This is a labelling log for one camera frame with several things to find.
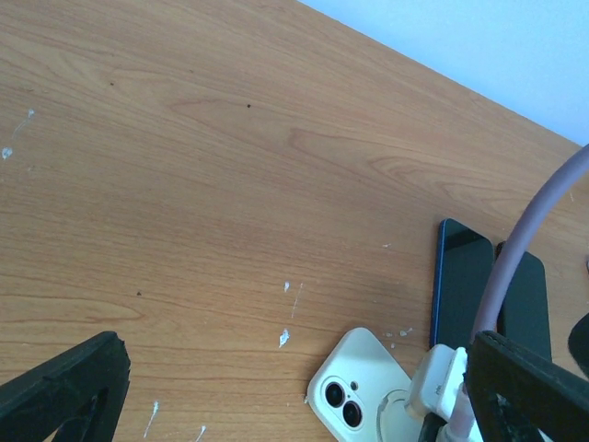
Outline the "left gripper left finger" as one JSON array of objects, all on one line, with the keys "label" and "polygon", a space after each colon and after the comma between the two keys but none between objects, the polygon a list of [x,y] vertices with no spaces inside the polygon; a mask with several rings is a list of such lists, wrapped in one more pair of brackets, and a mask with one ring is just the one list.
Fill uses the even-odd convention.
[{"label": "left gripper left finger", "polygon": [[116,332],[103,331],[1,386],[3,441],[111,441],[130,385]]}]

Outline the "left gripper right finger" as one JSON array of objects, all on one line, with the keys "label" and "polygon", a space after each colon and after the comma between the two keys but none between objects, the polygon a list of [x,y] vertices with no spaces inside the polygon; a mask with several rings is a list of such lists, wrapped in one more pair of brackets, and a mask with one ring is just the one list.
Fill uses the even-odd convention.
[{"label": "left gripper right finger", "polygon": [[485,441],[588,439],[588,381],[494,331],[468,349],[466,389]]}]

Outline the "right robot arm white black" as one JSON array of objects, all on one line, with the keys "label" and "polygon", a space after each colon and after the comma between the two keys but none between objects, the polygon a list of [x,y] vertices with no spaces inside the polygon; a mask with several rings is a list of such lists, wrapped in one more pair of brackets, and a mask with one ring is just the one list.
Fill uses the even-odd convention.
[{"label": "right robot arm white black", "polygon": [[577,366],[589,377],[589,314],[585,314],[572,328],[568,348]]}]

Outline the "beige phone case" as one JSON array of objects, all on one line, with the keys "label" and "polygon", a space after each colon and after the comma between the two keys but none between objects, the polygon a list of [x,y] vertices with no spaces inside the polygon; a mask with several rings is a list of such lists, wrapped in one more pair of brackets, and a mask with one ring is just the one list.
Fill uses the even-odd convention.
[{"label": "beige phone case", "polygon": [[374,334],[355,328],[312,377],[306,398],[339,441],[422,441],[422,421],[405,410],[413,377]]}]

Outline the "blue-edged black smartphone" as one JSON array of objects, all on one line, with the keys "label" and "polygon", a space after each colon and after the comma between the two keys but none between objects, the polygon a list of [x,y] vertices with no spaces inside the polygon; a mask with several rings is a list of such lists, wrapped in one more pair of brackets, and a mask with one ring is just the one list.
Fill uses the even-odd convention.
[{"label": "blue-edged black smartphone", "polygon": [[467,347],[494,264],[492,243],[455,219],[438,228],[429,345]]}]

